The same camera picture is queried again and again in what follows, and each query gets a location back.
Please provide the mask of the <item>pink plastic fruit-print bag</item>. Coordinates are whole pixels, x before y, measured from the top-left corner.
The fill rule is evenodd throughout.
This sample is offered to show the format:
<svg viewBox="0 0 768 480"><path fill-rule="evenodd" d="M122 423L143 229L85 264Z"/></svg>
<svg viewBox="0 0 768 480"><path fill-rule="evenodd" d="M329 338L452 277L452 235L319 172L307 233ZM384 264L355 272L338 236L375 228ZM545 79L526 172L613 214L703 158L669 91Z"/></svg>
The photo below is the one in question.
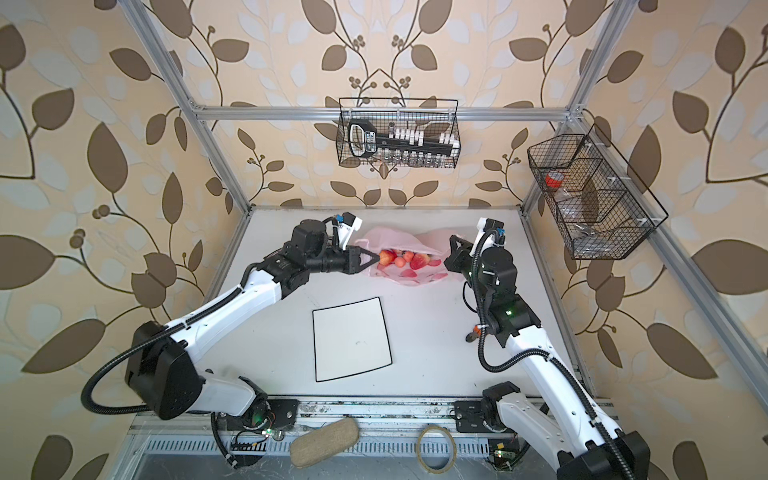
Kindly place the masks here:
<svg viewBox="0 0 768 480"><path fill-rule="evenodd" d="M460 279L459 273L450 272L445 265L451 253L450 238L454 235L458 236L459 232L437 229L411 234L375 227L353 245L380 255L376 265L366 270L368 276L416 287Z"/></svg>

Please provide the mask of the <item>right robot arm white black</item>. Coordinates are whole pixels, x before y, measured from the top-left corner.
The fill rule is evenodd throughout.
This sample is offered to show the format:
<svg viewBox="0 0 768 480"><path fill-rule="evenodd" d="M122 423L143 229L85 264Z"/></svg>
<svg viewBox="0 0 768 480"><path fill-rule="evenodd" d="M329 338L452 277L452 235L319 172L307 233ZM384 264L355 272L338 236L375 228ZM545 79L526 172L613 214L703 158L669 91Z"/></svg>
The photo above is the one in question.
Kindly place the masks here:
<svg viewBox="0 0 768 480"><path fill-rule="evenodd" d="M482 394L487 429L522 437L560 479L645 479L650 448L626 433L580 384L547 331L517 291L518 270L501 221L482 218L474 241L449 239L446 268L459 273L476 303L480 366L490 373L523 368L546 404L535 407L510 381Z"/></svg>

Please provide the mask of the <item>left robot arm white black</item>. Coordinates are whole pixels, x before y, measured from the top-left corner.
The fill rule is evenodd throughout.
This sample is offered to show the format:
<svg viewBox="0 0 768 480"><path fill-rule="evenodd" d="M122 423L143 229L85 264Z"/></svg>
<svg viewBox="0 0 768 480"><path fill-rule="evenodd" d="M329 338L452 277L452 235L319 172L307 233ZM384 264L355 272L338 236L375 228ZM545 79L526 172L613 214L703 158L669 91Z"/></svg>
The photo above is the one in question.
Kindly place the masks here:
<svg viewBox="0 0 768 480"><path fill-rule="evenodd" d="M249 264L232 288L193 312L165 325L148 321L134 333L131 347L100 367L85 383L82 406L98 415L152 412L162 420L182 414L203 414L210 420L219 453L233 469L243 465L224 443L221 416L237 419L244 431L266 433L275 425L267 394L247 377L234 380L203 371L198 364L220 340L260 311L286 299L313 273L361 273L380 260L378 254L349 243L362 221L345 212L324 220L301 221L284 245L263 260ZM98 383L120 364L125 382L141 404L106 406L98 403Z"/></svg>

